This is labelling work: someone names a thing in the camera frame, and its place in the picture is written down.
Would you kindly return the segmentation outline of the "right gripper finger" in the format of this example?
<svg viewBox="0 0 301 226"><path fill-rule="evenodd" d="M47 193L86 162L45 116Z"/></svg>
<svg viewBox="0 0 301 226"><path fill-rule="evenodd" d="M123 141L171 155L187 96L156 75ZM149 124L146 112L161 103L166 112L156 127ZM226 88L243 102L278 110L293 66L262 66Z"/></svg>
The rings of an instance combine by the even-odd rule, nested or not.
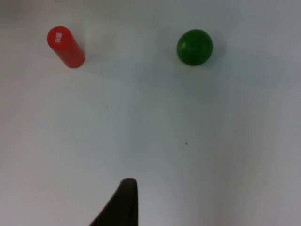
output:
<svg viewBox="0 0 301 226"><path fill-rule="evenodd" d="M137 180L121 180L108 203L90 226L138 226Z"/></svg>

